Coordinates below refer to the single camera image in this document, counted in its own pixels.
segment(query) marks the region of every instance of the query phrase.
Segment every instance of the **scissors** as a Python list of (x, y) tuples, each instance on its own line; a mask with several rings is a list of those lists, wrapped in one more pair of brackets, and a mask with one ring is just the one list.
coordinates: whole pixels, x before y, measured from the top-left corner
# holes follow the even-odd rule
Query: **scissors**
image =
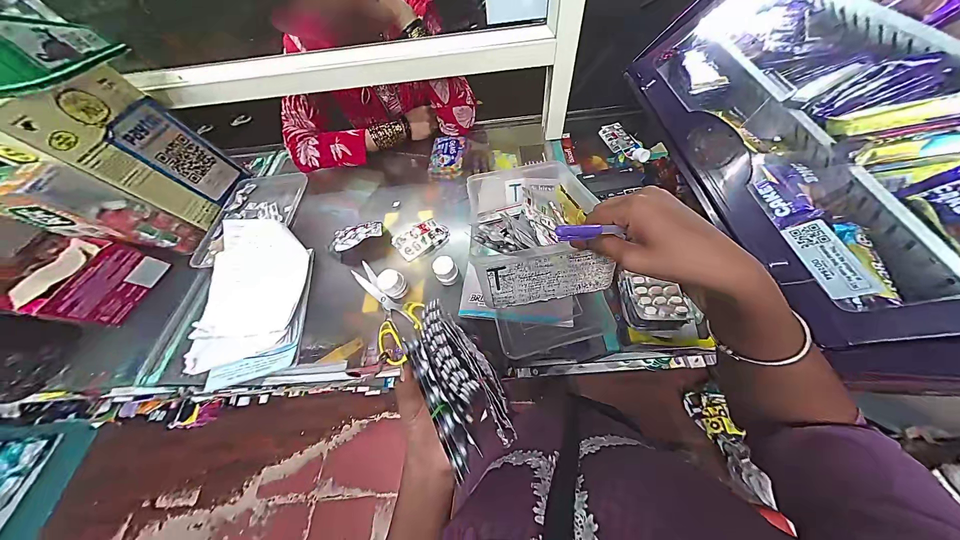
[[(367, 272), (366, 278), (353, 270), (350, 270), (350, 274), (353, 274), (353, 278), (360, 283), (360, 286), (362, 286), (368, 294), (373, 296), (375, 300), (380, 303), (380, 306), (383, 307), (383, 310), (387, 312), (386, 318), (383, 323), (380, 324), (380, 330), (376, 333), (379, 357), (386, 360), (386, 362), (392, 366), (403, 365), (403, 362), (407, 361), (407, 355), (400, 347), (400, 335), (394, 324), (393, 313), (396, 311), (400, 315), (403, 315), (403, 318), (413, 325), (414, 331), (419, 331), (422, 328), (422, 323), (415, 311), (419, 308), (420, 314), (422, 315), (424, 306), (420, 302), (407, 302), (403, 305), (394, 302), (385, 292), (374, 285), (376, 282), (376, 274), (365, 260), (363, 261), (363, 269)], [(393, 339), (393, 347), (388, 347), (384, 344), (384, 338), (386, 337)]]

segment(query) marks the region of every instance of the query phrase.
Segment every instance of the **red tiled floor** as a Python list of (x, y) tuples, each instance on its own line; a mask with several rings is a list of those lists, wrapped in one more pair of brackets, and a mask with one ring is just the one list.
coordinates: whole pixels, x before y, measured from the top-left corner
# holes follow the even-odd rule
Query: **red tiled floor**
[(214, 530), (210, 540), (302, 540), (310, 523), (309, 503), (275, 504), (263, 517), (247, 511)]
[[(229, 407), (216, 422), (197, 430), (165, 430), (143, 421), (104, 426), (40, 538), (170, 538), (164, 529), (178, 518), (192, 515), (196, 517), (191, 521), (198, 525), (191, 527), (196, 532), (191, 533), (190, 540), (204, 538), (206, 532), (202, 531), (209, 531), (206, 538), (211, 540), (300, 540), (309, 515), (303, 504), (309, 504), (317, 486), (315, 480), (324, 467), (319, 455), (302, 463), (294, 459), (297, 467), (290, 463), (283, 476), (268, 475), (270, 481), (255, 488), (256, 497), (241, 500), (232, 514), (236, 517), (230, 521), (223, 521), (217, 514), (222, 515), (221, 509), (237, 502), (265, 468), (337, 436), (351, 422), (394, 407), (393, 396), (334, 394), (271, 399), (265, 405), (242, 409)], [(364, 438), (391, 444), (396, 452), (396, 438), (387, 436), (392, 430), (381, 427), (374, 431), (375, 436)], [(387, 493), (395, 492), (399, 471), (394, 484), (388, 483), (372, 485)], [(200, 496), (191, 506), (154, 506), (157, 497), (197, 487), (201, 488)], [(266, 516), (262, 521), (253, 517), (260, 515), (267, 499), (286, 495), (298, 499), (295, 503), (271, 504), (268, 509), (275, 513), (273, 517)]]
[(321, 483), (333, 479), (339, 487), (395, 493), (405, 451), (399, 419), (380, 420), (330, 451), (320, 474)]
[(370, 540), (373, 515), (384, 503), (376, 497), (320, 501), (307, 540)]
[(283, 495), (309, 493), (317, 486), (320, 471), (324, 467), (324, 457), (318, 455), (306, 463), (296, 473), (282, 479), (260, 485), (256, 490), (258, 499), (270, 499)]

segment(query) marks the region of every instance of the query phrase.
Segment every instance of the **silver bracelet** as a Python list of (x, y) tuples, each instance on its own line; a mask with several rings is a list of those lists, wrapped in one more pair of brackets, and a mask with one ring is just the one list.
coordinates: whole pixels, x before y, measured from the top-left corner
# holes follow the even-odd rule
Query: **silver bracelet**
[(797, 317), (797, 320), (800, 321), (800, 326), (804, 329), (804, 345), (801, 347), (798, 353), (791, 356), (790, 358), (785, 358), (783, 360), (774, 360), (774, 361), (766, 362), (763, 360), (757, 360), (755, 358), (747, 358), (746, 356), (738, 355), (733, 351), (733, 349), (731, 349), (730, 347), (727, 347), (723, 343), (720, 343), (720, 340), (717, 339), (717, 336), (713, 335), (713, 330), (710, 329), (710, 321), (707, 321), (707, 331), (709, 332), (710, 337), (713, 338), (713, 341), (717, 344), (717, 350), (723, 353), (724, 355), (727, 355), (733, 358), (734, 360), (740, 360), (744, 362), (750, 362), (752, 364), (757, 364), (761, 366), (771, 366), (771, 367), (790, 365), (792, 363), (799, 362), (801, 358), (803, 358), (804, 356), (806, 356), (807, 353), (810, 352), (810, 348), (813, 347), (813, 335), (810, 334), (810, 326), (807, 325), (804, 318), (798, 315), (796, 311), (791, 310), (791, 312), (793, 313), (794, 317)]

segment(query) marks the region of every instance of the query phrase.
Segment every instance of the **yellow scissors handle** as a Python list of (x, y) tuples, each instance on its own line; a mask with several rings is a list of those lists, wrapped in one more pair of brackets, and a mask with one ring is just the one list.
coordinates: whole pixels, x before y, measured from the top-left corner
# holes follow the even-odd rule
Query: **yellow scissors handle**
[[(420, 315), (416, 314), (417, 309), (420, 310)], [(419, 331), (423, 329), (423, 323), (420, 320), (420, 316), (423, 315), (424, 309), (426, 309), (426, 306), (424, 306), (420, 302), (407, 302), (406, 304), (403, 305), (401, 312), (403, 313), (403, 316), (405, 316), (407, 320), (410, 321), (410, 324), (414, 326), (415, 331)]]
[[(394, 341), (394, 346), (390, 347), (389, 345), (385, 345), (383, 343), (384, 337), (390, 337)], [(376, 333), (376, 344), (382, 355), (386, 353), (388, 364), (392, 366), (400, 366), (403, 365), (403, 362), (407, 361), (406, 353), (401, 355), (400, 358), (394, 360), (394, 350), (400, 348), (400, 336), (396, 333), (396, 327), (394, 326), (394, 323), (390, 322), (390, 320), (383, 321), (383, 323), (380, 324), (380, 330)]]

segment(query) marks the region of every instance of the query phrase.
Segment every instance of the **pink package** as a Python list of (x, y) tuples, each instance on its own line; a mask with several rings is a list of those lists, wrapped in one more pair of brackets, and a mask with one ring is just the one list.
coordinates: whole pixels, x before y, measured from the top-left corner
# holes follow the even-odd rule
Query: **pink package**
[(45, 233), (0, 264), (0, 309), (118, 326), (169, 267), (126, 244)]

